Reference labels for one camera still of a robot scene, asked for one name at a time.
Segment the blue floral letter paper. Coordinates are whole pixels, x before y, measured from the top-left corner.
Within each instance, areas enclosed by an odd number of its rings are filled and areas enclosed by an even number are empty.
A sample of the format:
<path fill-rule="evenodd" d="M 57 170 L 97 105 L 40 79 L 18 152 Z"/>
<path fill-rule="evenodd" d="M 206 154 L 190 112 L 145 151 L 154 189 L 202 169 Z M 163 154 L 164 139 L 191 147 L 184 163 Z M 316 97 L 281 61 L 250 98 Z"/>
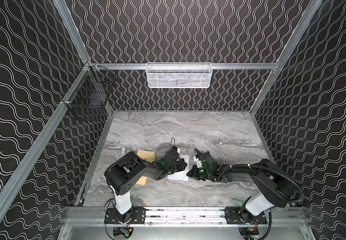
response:
<path fill-rule="evenodd" d="M 189 177 L 187 176 L 187 173 L 189 172 L 190 156 L 189 155 L 182 155 L 181 158 L 185 160 L 185 163 L 187 164 L 187 166 L 181 172 L 176 172 L 176 173 L 174 173 L 172 175 L 168 175 L 167 176 L 168 180 L 185 181 L 185 182 L 187 182 L 189 180 Z"/>

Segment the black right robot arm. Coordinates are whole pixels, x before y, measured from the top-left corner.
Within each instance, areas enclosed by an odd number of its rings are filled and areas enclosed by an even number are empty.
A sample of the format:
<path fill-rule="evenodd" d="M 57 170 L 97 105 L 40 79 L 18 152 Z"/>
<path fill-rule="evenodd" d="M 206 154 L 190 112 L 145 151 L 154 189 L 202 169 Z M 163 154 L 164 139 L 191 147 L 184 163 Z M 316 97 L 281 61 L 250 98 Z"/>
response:
<path fill-rule="evenodd" d="M 253 183 L 259 192 L 248 197 L 239 210 L 244 223 L 251 223 L 257 216 L 274 207 L 283 208 L 300 199 L 292 198 L 294 192 L 303 196 L 300 186 L 285 171 L 268 159 L 255 164 L 218 164 L 209 152 L 196 150 L 196 165 L 187 173 L 189 178 L 213 183 Z"/>

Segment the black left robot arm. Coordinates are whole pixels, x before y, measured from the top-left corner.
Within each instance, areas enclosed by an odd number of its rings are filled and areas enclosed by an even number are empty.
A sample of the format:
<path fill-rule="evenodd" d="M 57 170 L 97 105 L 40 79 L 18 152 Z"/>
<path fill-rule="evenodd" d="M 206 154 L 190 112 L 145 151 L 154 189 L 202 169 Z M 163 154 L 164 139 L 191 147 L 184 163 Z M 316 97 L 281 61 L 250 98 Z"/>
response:
<path fill-rule="evenodd" d="M 176 147 L 171 147 L 160 160 L 153 162 L 141 158 L 133 151 L 128 152 L 104 172 L 106 182 L 114 193 L 116 211 L 123 216 L 132 209 L 130 190 L 140 178 L 159 181 L 183 172 L 187 166 Z"/>

